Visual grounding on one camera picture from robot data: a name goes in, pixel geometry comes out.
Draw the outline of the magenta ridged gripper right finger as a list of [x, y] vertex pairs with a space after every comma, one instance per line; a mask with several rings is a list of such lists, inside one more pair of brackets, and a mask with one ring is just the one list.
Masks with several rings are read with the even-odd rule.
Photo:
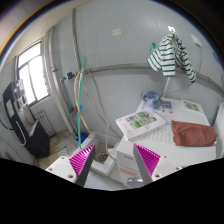
[[169, 156], [160, 156], [138, 144], [133, 146], [133, 154], [145, 185], [182, 169]]

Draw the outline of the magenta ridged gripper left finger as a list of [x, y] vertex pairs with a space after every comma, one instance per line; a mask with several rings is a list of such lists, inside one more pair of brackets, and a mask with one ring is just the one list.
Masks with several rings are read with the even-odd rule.
[[95, 157], [95, 153], [95, 145], [92, 144], [70, 157], [59, 157], [46, 168], [46, 171], [83, 187]]

